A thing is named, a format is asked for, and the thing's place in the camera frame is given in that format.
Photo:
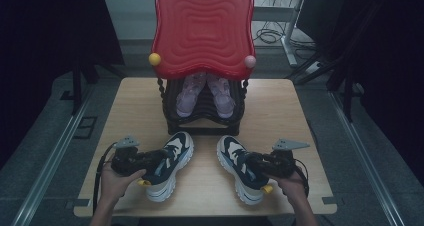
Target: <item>wooden tabletop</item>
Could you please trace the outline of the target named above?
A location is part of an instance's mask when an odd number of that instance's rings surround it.
[[[162,99],[155,78],[122,80],[109,117],[93,156],[79,199],[92,199],[97,164],[106,148],[119,139],[132,135],[141,142],[139,151],[162,148],[170,138],[162,112]],[[250,79],[246,109],[236,138],[249,151],[270,153],[279,138],[307,142],[309,148],[293,151],[309,172],[309,202],[315,214],[332,214],[336,204],[324,204],[323,197],[333,197],[321,160],[291,81],[283,79]],[[215,125],[198,120],[196,125]],[[194,154],[178,171],[171,197],[162,203],[151,202],[145,188],[130,184],[125,196],[115,207],[115,216],[243,216],[293,213],[293,209],[275,181],[274,190],[261,203],[248,206],[237,196],[234,177],[220,165],[216,144],[221,136],[193,136]],[[80,217],[92,215],[92,203],[75,207]]]

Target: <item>human hand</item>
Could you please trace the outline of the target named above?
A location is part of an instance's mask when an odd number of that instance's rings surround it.
[[[306,199],[302,178],[296,171],[289,178],[278,178],[272,175],[266,176],[277,181],[278,186],[283,190],[290,204]]]
[[[128,177],[122,177],[115,173],[111,168],[111,163],[114,154],[110,156],[108,161],[103,165],[101,177],[101,199],[107,200],[110,203],[118,202],[119,198],[125,194],[128,185],[141,178],[146,173],[145,169],[139,170]]]

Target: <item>hand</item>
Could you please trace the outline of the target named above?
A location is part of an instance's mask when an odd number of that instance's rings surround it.
[[[128,188],[128,185],[146,173],[145,169],[139,170],[128,177],[116,174],[111,163],[113,154],[103,165],[101,177],[101,196],[96,212],[91,219],[90,226],[111,225],[113,208]]]
[[[128,177],[122,177],[115,173],[111,168],[111,162],[114,154],[103,165],[101,177],[101,198],[109,202],[116,203],[119,198],[125,194],[128,185],[141,178],[146,173],[145,169],[139,170]]]
[[[277,181],[278,186],[283,190],[284,194],[287,195],[290,204],[298,200],[306,199],[302,178],[296,171],[294,171],[289,178],[278,178],[272,175],[266,176]]]
[[[318,221],[306,197],[302,178],[296,171],[289,178],[266,176],[277,181],[278,186],[287,195],[287,200],[294,209],[297,226],[318,226]]]

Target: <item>red wavy board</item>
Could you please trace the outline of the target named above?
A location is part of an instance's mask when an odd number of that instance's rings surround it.
[[[156,0],[152,53],[158,77],[178,79],[209,72],[232,80],[249,77],[246,56],[255,56],[253,0]]]

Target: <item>white shoe sole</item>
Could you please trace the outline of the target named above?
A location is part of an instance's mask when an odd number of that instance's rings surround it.
[[[234,176],[237,195],[239,196],[241,201],[243,201],[247,205],[255,205],[260,203],[263,199],[264,193],[261,190],[252,189],[243,184],[236,171],[228,164],[227,160],[225,159],[225,156],[223,156],[221,153],[221,144],[223,143],[223,140],[224,137],[222,137],[217,144],[218,160],[221,163],[222,167],[224,167],[227,172]]]
[[[181,118],[187,118],[188,116],[190,116],[190,115],[191,115],[191,113],[192,113],[192,112],[190,112],[190,113],[184,113],[184,112],[181,112],[180,110],[178,110],[178,109],[177,109],[177,114],[178,114],[178,116],[180,116]]]
[[[229,117],[233,116],[233,111],[231,111],[230,113],[227,113],[227,114],[223,114],[223,113],[218,112],[218,115],[221,118],[229,118]]]
[[[163,202],[166,199],[168,199],[171,194],[174,192],[176,179],[175,175],[177,174],[177,171],[184,168],[184,166],[187,165],[188,161],[190,161],[191,157],[193,156],[194,151],[194,144],[193,139],[190,137],[188,133],[185,133],[187,139],[189,140],[189,148],[184,155],[183,159],[177,164],[177,166],[174,168],[174,171],[169,176],[169,179],[165,182],[157,185],[149,186],[146,189],[147,198],[153,202]]]

